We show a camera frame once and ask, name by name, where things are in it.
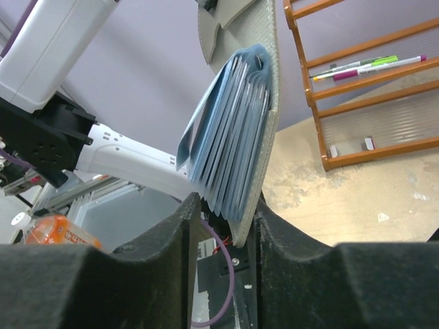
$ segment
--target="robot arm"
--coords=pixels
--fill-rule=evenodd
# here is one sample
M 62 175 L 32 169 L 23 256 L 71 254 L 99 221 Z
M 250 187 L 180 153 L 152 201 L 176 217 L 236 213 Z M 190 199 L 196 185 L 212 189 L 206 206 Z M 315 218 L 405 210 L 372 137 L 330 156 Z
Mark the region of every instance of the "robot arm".
M 62 95 L 62 81 L 119 0 L 39 0 L 0 62 L 0 136 L 52 184 L 101 173 L 184 199 L 175 158 L 122 136 Z

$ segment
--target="stack of blue pages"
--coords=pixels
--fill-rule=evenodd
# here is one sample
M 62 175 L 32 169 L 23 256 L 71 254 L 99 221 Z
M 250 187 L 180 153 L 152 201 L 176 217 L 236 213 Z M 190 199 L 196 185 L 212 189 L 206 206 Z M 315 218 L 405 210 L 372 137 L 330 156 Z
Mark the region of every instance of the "stack of blue pages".
M 270 110 L 271 75 L 263 46 L 236 51 L 203 95 L 178 146 L 177 170 L 186 164 L 195 190 L 227 220 L 241 221 L 248 201 Z

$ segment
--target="bottle label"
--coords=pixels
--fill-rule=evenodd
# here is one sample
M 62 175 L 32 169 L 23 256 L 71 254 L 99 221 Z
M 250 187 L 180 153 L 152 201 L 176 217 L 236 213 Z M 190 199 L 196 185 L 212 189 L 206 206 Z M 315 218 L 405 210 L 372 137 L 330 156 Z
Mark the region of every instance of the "bottle label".
M 101 249 L 101 243 L 82 228 L 71 223 L 64 216 L 54 216 L 40 220 L 30 230 L 26 243 L 51 244 L 89 244 Z

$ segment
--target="orange wooden rack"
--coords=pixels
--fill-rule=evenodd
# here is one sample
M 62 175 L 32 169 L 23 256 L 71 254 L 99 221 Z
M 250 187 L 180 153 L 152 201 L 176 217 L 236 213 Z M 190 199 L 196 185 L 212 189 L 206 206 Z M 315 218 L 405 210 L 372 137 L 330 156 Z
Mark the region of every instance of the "orange wooden rack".
M 345 48 L 340 51 L 336 51 L 334 53 L 330 53 L 328 55 L 313 60 L 307 60 L 305 57 L 305 51 L 303 49 L 302 41 L 300 39 L 297 20 L 301 19 L 302 17 L 311 15 L 315 12 L 318 12 L 320 10 L 323 10 L 329 6 L 343 2 L 344 0 L 320 0 L 315 3 L 312 3 L 311 5 L 307 5 L 301 9 L 294 10 L 293 3 L 299 1 L 300 0 L 293 0 L 293 1 L 283 0 L 283 5 L 284 5 L 284 11 L 285 11 L 288 27 L 292 31 L 294 42 L 296 43 L 296 49 L 302 70 L 303 88 L 305 90 L 307 104 L 312 110 L 313 119 L 316 124 L 318 143 L 319 143 L 320 154 L 321 154 L 321 159 L 324 169 L 328 171 L 330 169 L 342 167 L 346 165 L 353 165 L 361 162 L 376 160 L 379 158 L 385 158 L 388 156 L 395 156 L 398 154 L 404 154 L 411 151 L 419 151 L 419 150 L 429 149 L 432 147 L 439 147 L 439 137 L 426 138 L 419 141 L 401 143 L 389 147 L 382 147 L 370 151 L 362 151 L 356 154 L 349 154 L 345 156 L 337 156 L 335 158 L 331 158 L 330 154 L 328 154 L 327 151 L 328 147 L 325 145 L 324 134 L 322 131 L 322 122 L 321 122 L 321 119 L 325 117 L 332 117 L 345 112 L 354 111 L 360 108 L 365 108 L 366 106 L 373 106 L 383 102 L 392 101 L 395 99 L 400 99 L 403 97 L 416 95 L 419 93 L 427 92 L 429 90 L 437 89 L 439 88 L 439 79 L 434 80 L 432 82 L 420 84 L 418 86 L 404 88 L 384 95 L 379 95 L 376 97 L 363 99 L 361 101 L 354 101 L 353 103 L 336 106 L 328 110 L 319 111 L 318 106 L 316 104 L 316 102 L 321 99 L 347 93 L 352 90 L 373 86 L 378 83 L 388 82 L 390 80 L 404 77 L 406 75 L 410 75 L 413 73 L 438 67 L 439 57 L 429 58 L 426 61 L 407 65 L 407 66 L 397 67 L 395 69 L 383 71 L 382 73 L 378 73 L 370 77 L 361 78 L 360 80 L 354 82 L 348 82 L 339 86 L 334 86 L 332 88 L 328 88 L 316 92 L 313 91 L 313 86 L 309 78 L 310 76 L 309 70 L 314 67 L 331 63 L 341 58 L 346 58 L 355 55 L 357 53 L 361 53 L 363 51 L 367 51 L 369 49 L 379 47 L 381 45 L 386 45 L 388 43 L 395 42 L 397 40 L 401 40 L 413 36 L 415 34 L 429 31 L 431 29 L 436 29 L 439 27 L 439 18 L 414 25 L 406 29 L 402 29 L 400 31 L 387 34 L 385 36 L 381 36 L 379 38 L 369 40 L 367 42 L 363 42 L 358 45 L 354 45 L 352 47 Z

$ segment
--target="orange bottle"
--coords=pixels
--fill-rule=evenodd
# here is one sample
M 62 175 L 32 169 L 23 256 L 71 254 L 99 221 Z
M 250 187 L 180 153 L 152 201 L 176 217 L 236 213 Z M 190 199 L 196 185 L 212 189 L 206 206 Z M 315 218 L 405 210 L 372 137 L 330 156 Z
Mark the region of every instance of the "orange bottle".
M 25 212 L 20 212 L 11 224 L 23 230 L 23 242 L 26 245 L 82 243 L 102 249 L 101 243 L 94 236 L 62 215 L 32 219 Z

